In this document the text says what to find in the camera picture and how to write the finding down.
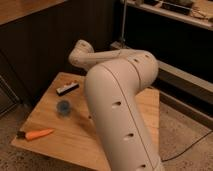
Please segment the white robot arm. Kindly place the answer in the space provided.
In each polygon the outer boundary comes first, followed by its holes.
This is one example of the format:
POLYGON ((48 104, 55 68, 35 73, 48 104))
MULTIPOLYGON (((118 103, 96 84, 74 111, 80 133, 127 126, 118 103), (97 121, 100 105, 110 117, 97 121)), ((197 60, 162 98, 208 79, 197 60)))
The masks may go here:
POLYGON ((148 51, 96 52, 79 40, 69 62, 87 71, 84 94, 111 171, 164 171, 135 96, 158 75, 148 51))

